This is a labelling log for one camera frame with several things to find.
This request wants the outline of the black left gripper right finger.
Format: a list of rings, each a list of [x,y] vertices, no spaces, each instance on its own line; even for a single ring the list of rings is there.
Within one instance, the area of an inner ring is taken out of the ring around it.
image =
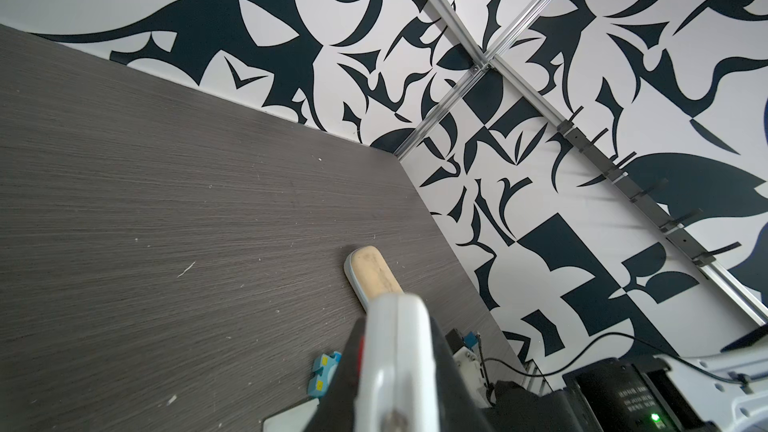
[[[430,317],[431,340],[436,364],[439,430],[491,431],[481,409],[473,402],[458,371],[448,343],[436,320]]]

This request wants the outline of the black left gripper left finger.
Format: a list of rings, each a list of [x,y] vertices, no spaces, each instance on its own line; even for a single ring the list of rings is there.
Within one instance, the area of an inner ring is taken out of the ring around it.
[[[342,351],[342,358],[325,396],[320,400],[307,432],[354,430],[366,319],[358,319]]]

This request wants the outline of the white remote battery cover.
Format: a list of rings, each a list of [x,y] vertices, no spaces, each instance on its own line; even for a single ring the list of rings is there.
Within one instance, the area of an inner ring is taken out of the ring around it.
[[[263,421],[263,432],[302,432],[315,415],[320,401],[317,398],[304,401]]]

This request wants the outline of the white remote control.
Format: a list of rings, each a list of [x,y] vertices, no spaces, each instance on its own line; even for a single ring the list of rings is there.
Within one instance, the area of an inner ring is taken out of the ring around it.
[[[431,322],[416,295],[387,293],[369,303],[353,429],[440,429]]]

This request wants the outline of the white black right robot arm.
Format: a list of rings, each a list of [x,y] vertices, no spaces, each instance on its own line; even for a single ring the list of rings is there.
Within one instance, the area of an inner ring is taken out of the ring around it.
[[[543,396],[500,382],[484,414],[496,431],[764,431],[767,329],[716,355],[609,358],[564,382]]]

